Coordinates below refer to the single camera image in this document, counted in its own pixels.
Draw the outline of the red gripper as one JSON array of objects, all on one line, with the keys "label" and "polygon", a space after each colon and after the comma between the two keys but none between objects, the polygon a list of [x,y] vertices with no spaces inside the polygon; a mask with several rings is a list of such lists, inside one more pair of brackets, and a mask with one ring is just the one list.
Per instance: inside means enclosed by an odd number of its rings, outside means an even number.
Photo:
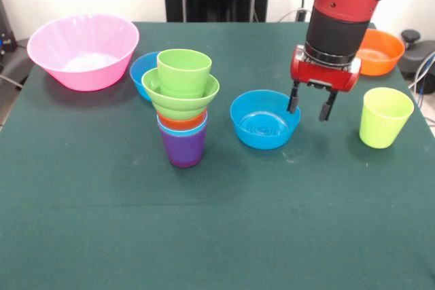
[{"label": "red gripper", "polygon": [[350,92],[358,81],[362,60],[354,58],[344,67],[328,67],[313,61],[305,54],[305,47],[297,45],[290,65],[290,76],[294,80],[287,111],[291,114],[298,108],[298,89],[300,83],[316,85],[330,91],[328,100],[322,105],[319,121],[329,120],[338,92]]}]

